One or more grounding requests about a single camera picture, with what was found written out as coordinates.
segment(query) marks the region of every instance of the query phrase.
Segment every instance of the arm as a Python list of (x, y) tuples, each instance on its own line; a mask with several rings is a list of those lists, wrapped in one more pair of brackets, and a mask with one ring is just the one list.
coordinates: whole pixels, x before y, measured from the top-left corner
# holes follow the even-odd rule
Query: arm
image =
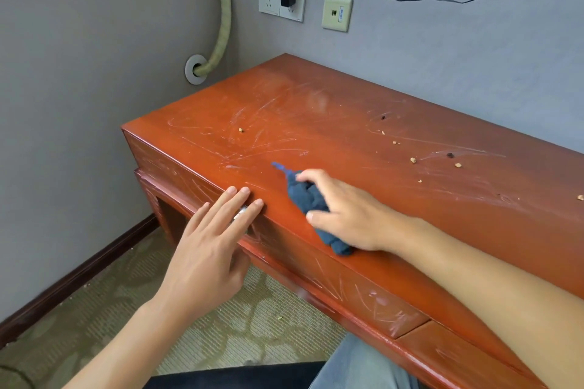
[(156, 295), (65, 389), (143, 387), (186, 328), (241, 289), (249, 258), (237, 242), (263, 202), (254, 201), (230, 224), (249, 196), (248, 188), (236, 191), (231, 187), (195, 213)]
[(550, 389), (581, 385), (584, 300), (323, 171), (304, 171), (298, 180), (314, 182), (331, 210), (310, 212), (314, 227), (411, 263), (483, 320)]

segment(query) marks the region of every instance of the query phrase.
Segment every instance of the left hand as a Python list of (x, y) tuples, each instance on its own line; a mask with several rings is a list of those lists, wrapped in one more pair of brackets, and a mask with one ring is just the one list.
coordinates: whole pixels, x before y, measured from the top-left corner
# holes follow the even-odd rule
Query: left hand
[(249, 197), (249, 188), (228, 188), (205, 203), (187, 223), (164, 281), (153, 298), (185, 327), (233, 297), (243, 286), (249, 257), (237, 242), (263, 208), (254, 201), (230, 224)]

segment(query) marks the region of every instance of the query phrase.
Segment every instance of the hand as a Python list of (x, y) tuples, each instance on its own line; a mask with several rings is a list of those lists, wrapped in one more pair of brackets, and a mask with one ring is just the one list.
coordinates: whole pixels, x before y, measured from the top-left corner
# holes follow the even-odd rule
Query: hand
[(306, 170), (296, 176), (314, 183), (330, 212), (310, 211), (306, 218), (317, 229), (366, 251), (395, 252), (414, 219), (382, 205), (372, 195), (331, 178), (322, 170)]
[(247, 187), (236, 192), (231, 186), (213, 206), (205, 203), (190, 219), (153, 298), (184, 327), (229, 300), (244, 284), (249, 257), (237, 242), (263, 201), (254, 201), (230, 224), (249, 197)]

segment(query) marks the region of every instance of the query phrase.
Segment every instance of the finger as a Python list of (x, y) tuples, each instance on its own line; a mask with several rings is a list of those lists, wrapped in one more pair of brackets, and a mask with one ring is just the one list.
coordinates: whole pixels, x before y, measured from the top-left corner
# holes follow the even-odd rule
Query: finger
[(325, 211), (309, 211), (306, 214), (306, 219), (316, 229), (322, 229), (334, 236), (339, 236), (339, 214)]
[(199, 225), (203, 228), (206, 228), (209, 225), (209, 223), (211, 223), (213, 217), (217, 214), (219, 209), (221, 209), (221, 207), (224, 204), (230, 201), (236, 192), (237, 188), (235, 186), (230, 186), (229, 188), (227, 188), (225, 192), (221, 194), (221, 196), (217, 199), (215, 204), (209, 209), (207, 215), (203, 217)]
[(189, 222), (186, 224), (185, 230), (183, 231), (183, 238), (188, 237), (194, 232), (195, 229), (197, 229), (199, 223), (201, 223), (201, 220), (207, 214), (208, 211), (209, 211), (208, 202), (202, 205), (199, 209), (197, 209), (197, 212), (193, 214)]
[(254, 201), (248, 208), (239, 215), (231, 225), (225, 229), (221, 237), (221, 242), (225, 244), (226, 249), (233, 250), (237, 242), (244, 236), (252, 221), (259, 215), (263, 208), (263, 200)]
[(231, 220), (239, 209), (244, 205), (245, 201), (248, 199), (250, 190), (247, 186), (244, 186), (235, 194), (231, 199), (226, 202), (221, 208), (217, 210), (217, 213), (208, 225), (209, 230), (213, 234), (219, 235), (229, 226)]
[(302, 171), (296, 175), (296, 180), (299, 182), (314, 183), (321, 194), (325, 197), (325, 200), (334, 196), (335, 193), (339, 190), (339, 187), (336, 184), (336, 180), (328, 175), (324, 170)]
[(229, 272), (229, 282), (233, 295), (244, 285), (245, 276), (248, 273), (251, 260), (241, 249), (236, 249), (231, 260), (231, 268)]

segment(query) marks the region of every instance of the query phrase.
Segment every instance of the right hand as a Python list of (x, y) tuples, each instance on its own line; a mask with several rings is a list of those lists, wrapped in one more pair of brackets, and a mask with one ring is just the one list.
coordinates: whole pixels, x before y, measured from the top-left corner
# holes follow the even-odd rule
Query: right hand
[(308, 222), (341, 240), (366, 251), (395, 252), (406, 238), (412, 218), (375, 200), (372, 195), (330, 177), (323, 170), (306, 170), (296, 176), (299, 182), (314, 183), (330, 212), (310, 211)]

